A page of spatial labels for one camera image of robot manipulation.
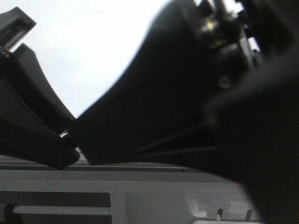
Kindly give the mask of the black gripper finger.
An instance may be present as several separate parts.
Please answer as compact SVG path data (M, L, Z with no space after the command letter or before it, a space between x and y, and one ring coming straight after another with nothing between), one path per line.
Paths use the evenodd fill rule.
M0 153L63 169L80 158L62 137L75 118L21 42L35 25L18 7L0 15Z
M154 161L215 149L201 105L217 91L205 41L193 31L204 5L170 1L115 84L69 129L93 165Z

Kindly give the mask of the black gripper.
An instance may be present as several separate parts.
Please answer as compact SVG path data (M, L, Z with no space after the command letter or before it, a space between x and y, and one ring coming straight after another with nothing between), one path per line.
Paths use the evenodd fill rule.
M203 107L217 148L194 168L241 182L267 224L299 221L299 3L242 0L256 67Z

